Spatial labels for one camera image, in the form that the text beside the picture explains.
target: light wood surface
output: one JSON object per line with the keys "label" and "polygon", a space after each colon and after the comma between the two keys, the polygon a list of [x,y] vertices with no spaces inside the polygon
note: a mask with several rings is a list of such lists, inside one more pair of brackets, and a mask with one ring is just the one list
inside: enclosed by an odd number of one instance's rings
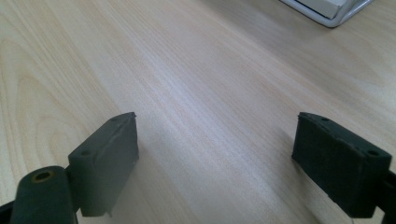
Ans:
{"label": "light wood surface", "polygon": [[395,10],[327,29],[276,0],[1,0],[0,203],[134,111],[115,216],[81,224],[351,223],[290,158],[297,115],[396,155]]}

